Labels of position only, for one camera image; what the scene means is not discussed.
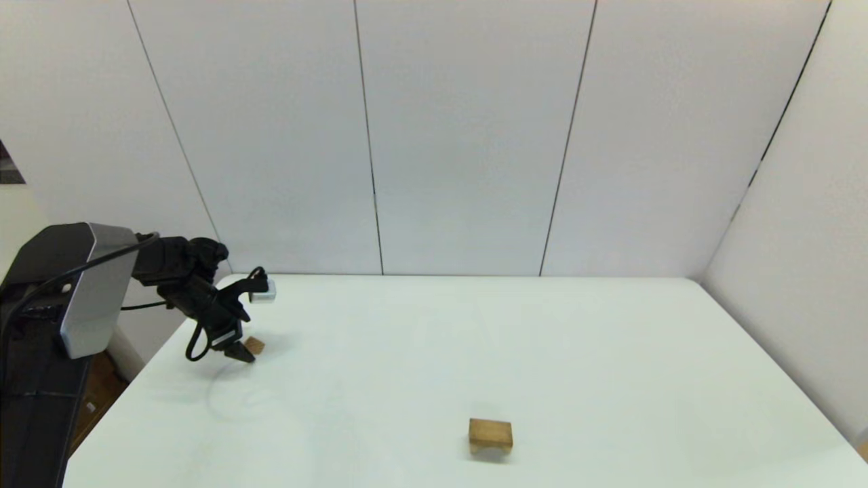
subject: wall panel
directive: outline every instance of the wall panel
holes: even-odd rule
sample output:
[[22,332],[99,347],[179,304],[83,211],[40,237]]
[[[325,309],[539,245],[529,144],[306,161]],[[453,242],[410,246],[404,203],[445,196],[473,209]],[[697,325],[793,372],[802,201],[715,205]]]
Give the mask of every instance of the wall panel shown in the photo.
[[827,2],[600,2],[543,274],[698,277]]
[[538,274],[594,3],[358,0],[387,274]]
[[132,7],[234,270],[379,274],[352,1]]

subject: table surface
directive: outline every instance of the table surface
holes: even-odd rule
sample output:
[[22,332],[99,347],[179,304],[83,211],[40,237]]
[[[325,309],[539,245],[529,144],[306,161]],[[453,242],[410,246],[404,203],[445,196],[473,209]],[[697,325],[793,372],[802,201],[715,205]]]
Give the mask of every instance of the table surface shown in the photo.
[[[273,278],[246,305],[256,363],[186,361],[188,320],[65,486],[868,486],[692,281]],[[511,455],[471,457],[471,417],[511,422]]]

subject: white wall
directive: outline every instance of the white wall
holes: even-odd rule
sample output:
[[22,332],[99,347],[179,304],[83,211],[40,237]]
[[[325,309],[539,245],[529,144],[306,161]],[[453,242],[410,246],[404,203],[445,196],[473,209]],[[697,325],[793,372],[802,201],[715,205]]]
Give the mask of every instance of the white wall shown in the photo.
[[836,0],[704,284],[850,440],[868,427],[868,2]]
[[49,225],[27,185],[0,185],[0,281],[18,249]]
[[239,273],[380,274],[353,2],[131,2]]
[[593,8],[358,0],[386,274],[539,274]]
[[600,1],[542,273],[699,277],[826,5]]

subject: white backdrop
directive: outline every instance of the white backdrop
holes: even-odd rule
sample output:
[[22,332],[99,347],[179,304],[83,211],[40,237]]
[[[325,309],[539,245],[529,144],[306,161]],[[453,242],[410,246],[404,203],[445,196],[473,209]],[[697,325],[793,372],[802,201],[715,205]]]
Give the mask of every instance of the white backdrop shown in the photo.
[[[0,139],[50,221],[219,237],[235,272],[696,277],[826,5],[3,0]],[[180,321],[120,325],[147,361]]]

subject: power cord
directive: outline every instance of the power cord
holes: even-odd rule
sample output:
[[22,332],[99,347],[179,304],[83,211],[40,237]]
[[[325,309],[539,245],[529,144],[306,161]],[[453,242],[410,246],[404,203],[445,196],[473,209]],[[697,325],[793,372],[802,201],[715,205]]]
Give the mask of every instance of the power cord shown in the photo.
[[160,305],[168,305],[167,301],[155,301],[154,303],[146,303],[144,305],[132,305],[130,307],[121,307],[122,311],[127,310],[142,310],[143,308],[159,307]]
[[9,315],[6,316],[6,321],[3,323],[3,332],[2,334],[0,334],[0,349],[3,350],[3,359],[0,360],[0,386],[2,386],[4,389],[6,384],[6,366],[9,361],[9,346],[12,340],[12,333],[10,329],[12,328],[15,319],[17,319],[18,315],[24,310],[26,306],[28,306],[37,296],[39,296],[46,290],[61,286],[62,284],[64,284],[64,281],[75,278],[83,271],[86,271],[92,267],[97,267],[111,260],[116,260],[121,256],[134,253],[139,249],[150,246],[151,244],[157,242],[157,240],[159,239],[160,233],[152,232],[144,241],[140,241],[139,243],[132,246],[114,251],[113,253],[108,253],[104,256],[100,256],[94,260],[89,260],[88,262],[80,266],[76,266],[65,273],[58,274],[54,278],[51,278],[50,280],[45,281],[42,285],[36,287],[36,289],[34,289],[32,292],[27,293],[24,298],[18,301],[18,303],[14,307],[12,307]]

